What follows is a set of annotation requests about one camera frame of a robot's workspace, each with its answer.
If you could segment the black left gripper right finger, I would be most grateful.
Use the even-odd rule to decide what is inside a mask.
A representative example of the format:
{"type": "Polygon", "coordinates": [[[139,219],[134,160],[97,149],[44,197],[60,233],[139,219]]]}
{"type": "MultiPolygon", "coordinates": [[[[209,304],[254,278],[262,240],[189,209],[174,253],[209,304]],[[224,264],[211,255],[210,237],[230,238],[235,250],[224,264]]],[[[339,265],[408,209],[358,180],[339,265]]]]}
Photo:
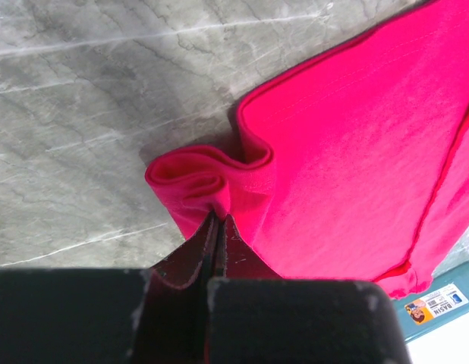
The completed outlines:
{"type": "Polygon", "coordinates": [[[226,218],[207,285],[208,363],[407,363],[392,301],[366,281],[285,280],[226,218]]]}

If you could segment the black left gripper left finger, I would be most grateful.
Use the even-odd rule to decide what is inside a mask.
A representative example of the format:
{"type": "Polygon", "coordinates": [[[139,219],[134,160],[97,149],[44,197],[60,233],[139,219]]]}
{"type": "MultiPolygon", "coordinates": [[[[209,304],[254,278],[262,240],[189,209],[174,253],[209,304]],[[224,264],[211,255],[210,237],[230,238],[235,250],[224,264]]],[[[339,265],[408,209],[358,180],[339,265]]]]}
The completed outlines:
{"type": "Polygon", "coordinates": [[[150,268],[0,269],[0,363],[201,363],[218,232],[150,268]]]}

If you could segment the red t shirt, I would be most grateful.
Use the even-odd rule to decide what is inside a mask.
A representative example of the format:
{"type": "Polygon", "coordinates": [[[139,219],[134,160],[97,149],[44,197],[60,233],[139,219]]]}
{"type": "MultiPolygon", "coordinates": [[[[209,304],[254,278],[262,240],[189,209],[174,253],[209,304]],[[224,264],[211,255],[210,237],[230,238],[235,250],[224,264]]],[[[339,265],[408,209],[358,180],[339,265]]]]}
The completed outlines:
{"type": "Polygon", "coordinates": [[[146,182],[185,237],[215,212],[277,275],[425,291],[469,225],[469,1],[430,1],[238,106],[242,160],[169,152],[146,182]]]}

